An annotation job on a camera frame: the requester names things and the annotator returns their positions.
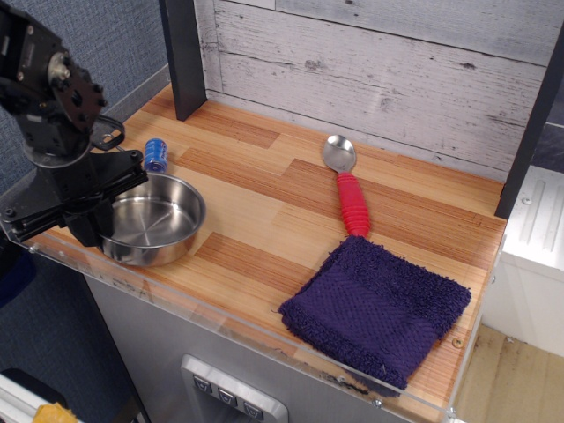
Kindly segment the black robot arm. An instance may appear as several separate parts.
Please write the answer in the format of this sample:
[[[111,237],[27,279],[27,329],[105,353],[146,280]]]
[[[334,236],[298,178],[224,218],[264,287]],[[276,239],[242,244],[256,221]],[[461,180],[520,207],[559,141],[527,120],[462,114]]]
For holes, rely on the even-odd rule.
[[[14,241],[66,227],[86,247],[114,233],[115,199],[147,182],[139,150],[124,136],[93,142],[107,105],[103,88],[62,40],[29,14],[1,4],[1,106],[24,138],[33,170],[1,196],[1,224]]]

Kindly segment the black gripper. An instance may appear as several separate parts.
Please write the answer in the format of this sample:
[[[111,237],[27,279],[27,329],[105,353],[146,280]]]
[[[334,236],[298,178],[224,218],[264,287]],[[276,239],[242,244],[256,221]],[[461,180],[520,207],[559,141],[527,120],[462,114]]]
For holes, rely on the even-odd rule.
[[[85,247],[114,233],[113,202],[148,180],[139,150],[91,153],[67,167],[37,167],[1,196],[1,227],[27,241],[54,226],[67,227]]]

